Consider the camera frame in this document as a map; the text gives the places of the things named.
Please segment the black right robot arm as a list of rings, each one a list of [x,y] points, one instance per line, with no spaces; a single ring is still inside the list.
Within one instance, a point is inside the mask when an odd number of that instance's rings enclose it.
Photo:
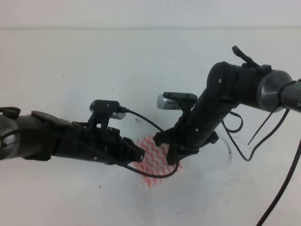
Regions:
[[[270,65],[258,65],[237,46],[234,54],[244,63],[216,63],[209,72],[206,88],[200,96],[191,93],[164,92],[157,98],[162,110],[182,110],[178,122],[155,135],[157,146],[168,144],[167,163],[195,155],[200,148],[218,140],[217,126],[238,105],[278,112],[284,108],[301,109],[301,84]]]

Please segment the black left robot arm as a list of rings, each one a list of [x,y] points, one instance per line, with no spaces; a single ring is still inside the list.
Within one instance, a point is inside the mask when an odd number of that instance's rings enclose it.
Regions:
[[[0,158],[48,161],[62,157],[107,165],[142,162],[145,151],[120,131],[109,128],[111,113],[93,112],[87,122],[69,122],[16,107],[0,109]]]

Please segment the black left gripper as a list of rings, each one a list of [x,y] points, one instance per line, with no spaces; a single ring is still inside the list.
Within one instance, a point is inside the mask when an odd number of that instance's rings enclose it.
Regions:
[[[120,136],[115,128],[89,127],[88,123],[72,122],[62,132],[57,132],[59,142],[54,156],[107,165],[128,165],[142,162],[145,151],[131,139]]]

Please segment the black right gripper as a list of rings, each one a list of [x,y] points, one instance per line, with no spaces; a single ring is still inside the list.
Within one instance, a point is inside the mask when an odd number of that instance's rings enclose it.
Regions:
[[[180,133],[178,129],[170,128],[156,133],[153,140],[156,146],[169,145],[166,161],[168,165],[173,165],[183,158],[198,154],[200,148],[207,144],[216,143],[219,137],[215,129],[219,123],[219,115],[194,115]]]

